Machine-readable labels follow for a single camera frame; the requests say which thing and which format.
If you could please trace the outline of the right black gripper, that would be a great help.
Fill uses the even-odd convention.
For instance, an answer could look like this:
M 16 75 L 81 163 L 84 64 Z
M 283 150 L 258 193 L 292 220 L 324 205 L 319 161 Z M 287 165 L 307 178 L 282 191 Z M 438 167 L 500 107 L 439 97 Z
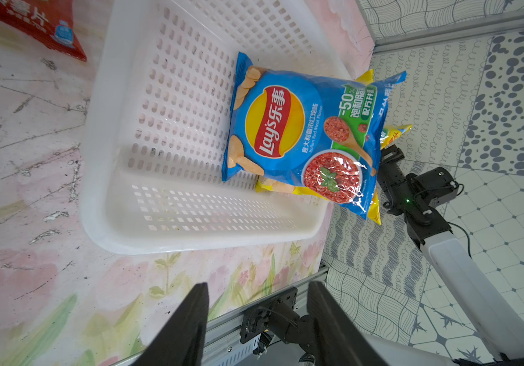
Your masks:
M 385 196 L 384 209 L 414 224 L 440 224 L 437 207 L 456 198 L 461 185 L 443 167 L 405 174 L 398 165 L 404 158 L 395 145 L 382 150 L 377 179 Z

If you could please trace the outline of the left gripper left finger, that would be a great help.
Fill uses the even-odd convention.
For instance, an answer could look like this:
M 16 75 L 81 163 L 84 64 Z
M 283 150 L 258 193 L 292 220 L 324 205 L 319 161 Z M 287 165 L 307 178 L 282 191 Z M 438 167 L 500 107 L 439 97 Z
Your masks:
M 194 285 L 134 364 L 141 366 L 202 364 L 208 312 L 208 285 L 206 283 Z

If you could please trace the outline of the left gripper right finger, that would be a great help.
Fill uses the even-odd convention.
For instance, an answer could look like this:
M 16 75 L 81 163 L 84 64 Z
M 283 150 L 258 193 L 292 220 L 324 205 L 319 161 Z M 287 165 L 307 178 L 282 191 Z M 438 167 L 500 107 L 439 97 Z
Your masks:
M 321 282 L 308 287 L 316 365 L 385 365 Z

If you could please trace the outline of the blue Lay's chip bag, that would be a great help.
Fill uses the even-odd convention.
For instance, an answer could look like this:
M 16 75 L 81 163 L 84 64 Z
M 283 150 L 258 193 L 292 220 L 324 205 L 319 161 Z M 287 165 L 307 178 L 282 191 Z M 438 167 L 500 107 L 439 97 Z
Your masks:
M 222 179 L 249 172 L 367 218 L 389 97 L 406 76 L 363 84 L 263 69 L 240 53 Z

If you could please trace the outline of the yellow Lay's bag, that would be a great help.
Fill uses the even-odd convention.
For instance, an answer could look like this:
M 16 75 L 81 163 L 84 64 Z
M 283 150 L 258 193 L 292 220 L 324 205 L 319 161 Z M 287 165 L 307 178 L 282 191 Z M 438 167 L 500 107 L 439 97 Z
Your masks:
M 374 82 L 374 70 L 368 70 L 362 76 L 358 77 L 356 81 L 362 84 L 370 84 Z M 255 190 L 256 192 L 278 192 L 290 195 L 307 195 L 325 200 L 325 197 L 312 191 L 310 188 L 288 185 L 286 183 L 275 181 L 266 177 L 258 178 L 257 183 L 255 185 Z M 367 217 L 370 220 L 376 222 L 378 225 L 382 224 L 379 206 L 379 195 L 377 191 L 375 191 L 373 195 L 373 199 L 370 204 Z
M 380 146 L 381 149 L 385 149 L 387 146 L 394 143 L 399 139 L 403 134 L 409 132 L 414 125 L 406 124 L 401 126 L 391 126 L 385 125 L 382 129 L 382 134 L 380 137 Z

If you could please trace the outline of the red Lay's chip bag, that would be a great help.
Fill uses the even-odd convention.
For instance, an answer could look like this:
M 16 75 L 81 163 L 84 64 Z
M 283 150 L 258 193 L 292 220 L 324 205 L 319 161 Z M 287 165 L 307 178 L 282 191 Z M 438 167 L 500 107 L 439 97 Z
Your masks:
M 73 1 L 0 0 L 0 21 L 21 30 L 51 50 L 85 62 L 74 33 Z

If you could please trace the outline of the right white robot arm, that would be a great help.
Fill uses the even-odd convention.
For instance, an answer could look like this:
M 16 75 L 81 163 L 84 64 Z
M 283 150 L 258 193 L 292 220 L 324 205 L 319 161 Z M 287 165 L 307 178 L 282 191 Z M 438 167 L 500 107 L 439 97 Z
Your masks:
M 507 303 L 463 246 L 437 206 L 457 198 L 462 184 L 443 167 L 404 174 L 405 158 L 391 145 L 382 150 L 377 175 L 387 212 L 401 216 L 408 236 L 435 269 L 477 330 L 496 365 L 524 365 L 524 321 Z

